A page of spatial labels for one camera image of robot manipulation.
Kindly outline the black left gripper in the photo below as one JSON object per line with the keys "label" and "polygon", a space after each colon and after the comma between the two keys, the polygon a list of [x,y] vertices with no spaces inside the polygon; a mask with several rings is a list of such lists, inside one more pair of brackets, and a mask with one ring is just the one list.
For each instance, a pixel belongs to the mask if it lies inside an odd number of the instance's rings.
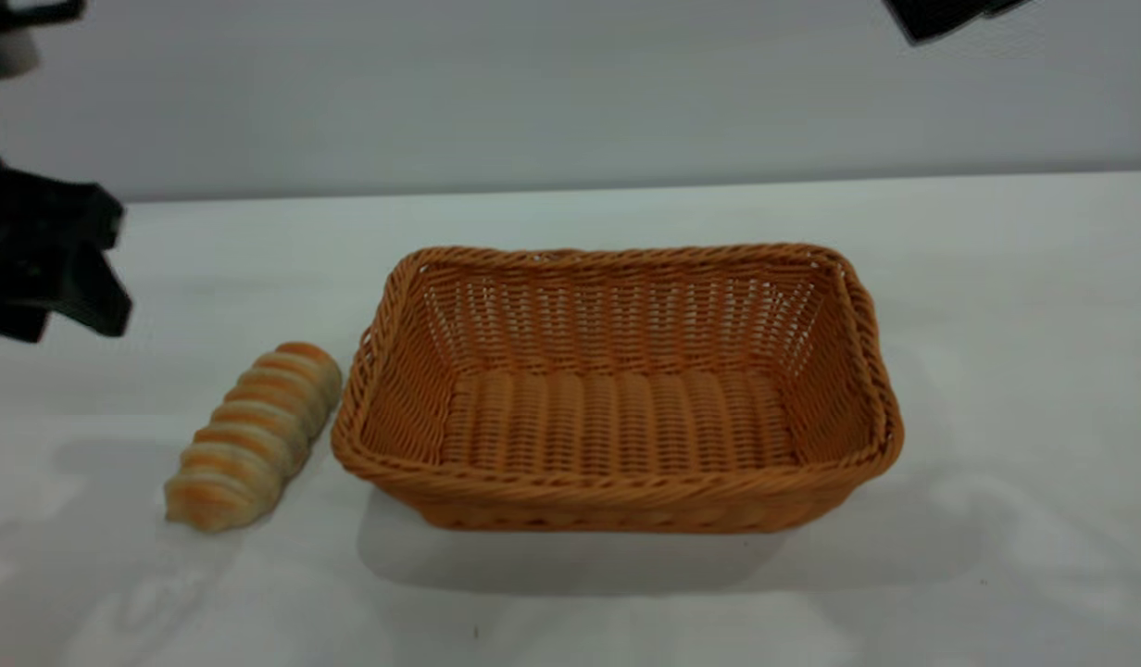
{"label": "black left gripper", "polygon": [[132,300],[105,254],[126,208],[105,187],[13,169],[0,157],[0,337],[37,345],[49,311],[126,336]]}

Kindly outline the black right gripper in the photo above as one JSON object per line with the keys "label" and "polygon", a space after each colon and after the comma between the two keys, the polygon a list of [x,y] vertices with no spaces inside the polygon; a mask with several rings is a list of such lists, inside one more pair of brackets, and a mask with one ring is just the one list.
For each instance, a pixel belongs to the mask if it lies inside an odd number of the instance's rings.
{"label": "black right gripper", "polygon": [[993,19],[1014,11],[1029,1],[921,1],[887,0],[883,2],[909,44],[939,41],[970,22]]}

